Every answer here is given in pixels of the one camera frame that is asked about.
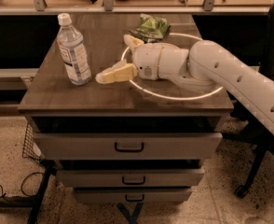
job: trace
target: gray drawer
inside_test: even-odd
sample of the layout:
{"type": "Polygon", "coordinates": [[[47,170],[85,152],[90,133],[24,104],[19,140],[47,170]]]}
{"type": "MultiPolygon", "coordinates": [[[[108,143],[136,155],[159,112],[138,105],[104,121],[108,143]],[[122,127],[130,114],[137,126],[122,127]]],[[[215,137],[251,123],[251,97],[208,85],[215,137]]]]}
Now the gray drawer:
{"type": "Polygon", "coordinates": [[[198,169],[63,171],[57,178],[65,187],[185,187],[196,186],[204,175],[198,169]]]}
{"type": "Polygon", "coordinates": [[[190,189],[75,189],[80,203],[185,202],[190,189]]]}
{"type": "Polygon", "coordinates": [[[163,160],[210,158],[220,133],[34,133],[50,160],[163,160]]]}

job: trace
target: green package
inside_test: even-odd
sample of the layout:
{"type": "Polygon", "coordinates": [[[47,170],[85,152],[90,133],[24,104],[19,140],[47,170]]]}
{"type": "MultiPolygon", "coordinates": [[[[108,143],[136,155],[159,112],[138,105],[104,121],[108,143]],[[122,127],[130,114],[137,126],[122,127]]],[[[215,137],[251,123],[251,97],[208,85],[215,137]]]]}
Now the green package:
{"type": "Polygon", "coordinates": [[[130,33],[144,42],[155,42],[163,39],[169,28],[170,24],[165,19],[141,14],[140,25],[130,33]]]}

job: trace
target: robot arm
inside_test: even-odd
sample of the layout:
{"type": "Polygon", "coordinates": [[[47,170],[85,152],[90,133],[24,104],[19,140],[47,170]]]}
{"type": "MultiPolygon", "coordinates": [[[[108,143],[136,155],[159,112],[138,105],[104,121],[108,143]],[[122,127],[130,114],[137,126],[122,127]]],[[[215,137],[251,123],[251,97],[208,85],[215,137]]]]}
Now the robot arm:
{"type": "Polygon", "coordinates": [[[129,36],[125,42],[133,63],[117,63],[116,68],[106,69],[96,76],[99,83],[130,80],[138,74],[152,80],[165,78],[191,91],[211,91],[220,84],[274,135],[274,81],[220,45],[201,40],[187,50],[167,43],[143,44],[129,36]]]}

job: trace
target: plastic bottle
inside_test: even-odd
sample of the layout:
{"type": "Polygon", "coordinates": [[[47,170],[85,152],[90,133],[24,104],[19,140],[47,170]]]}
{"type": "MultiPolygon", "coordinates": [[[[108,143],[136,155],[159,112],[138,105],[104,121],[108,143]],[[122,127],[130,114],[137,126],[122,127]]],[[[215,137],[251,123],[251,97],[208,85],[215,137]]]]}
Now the plastic bottle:
{"type": "Polygon", "coordinates": [[[83,85],[91,80],[83,35],[74,27],[68,13],[59,14],[58,20],[61,29],[57,34],[57,42],[68,77],[72,83],[83,85]]]}

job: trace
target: bottle label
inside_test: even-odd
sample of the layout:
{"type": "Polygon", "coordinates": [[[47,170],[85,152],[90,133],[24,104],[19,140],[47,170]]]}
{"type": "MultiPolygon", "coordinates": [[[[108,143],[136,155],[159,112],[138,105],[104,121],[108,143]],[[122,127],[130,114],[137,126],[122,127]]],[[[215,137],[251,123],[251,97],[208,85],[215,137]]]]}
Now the bottle label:
{"type": "Polygon", "coordinates": [[[74,81],[84,82],[91,78],[88,64],[88,54],[83,44],[83,37],[76,42],[59,42],[62,59],[67,74],[74,81]]]}

